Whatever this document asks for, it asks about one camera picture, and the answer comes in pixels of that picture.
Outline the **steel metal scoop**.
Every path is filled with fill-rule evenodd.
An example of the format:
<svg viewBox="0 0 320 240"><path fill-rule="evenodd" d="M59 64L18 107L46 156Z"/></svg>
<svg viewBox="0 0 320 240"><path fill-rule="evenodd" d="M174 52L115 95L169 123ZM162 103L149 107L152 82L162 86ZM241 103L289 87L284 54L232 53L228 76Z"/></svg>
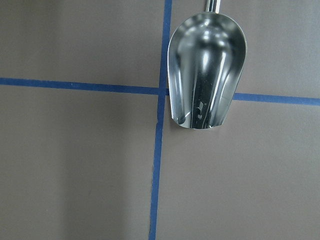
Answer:
<svg viewBox="0 0 320 240"><path fill-rule="evenodd" d="M247 41L241 27L208 0L203 12L181 23L167 50L171 117L183 127L223 124L241 78Z"/></svg>

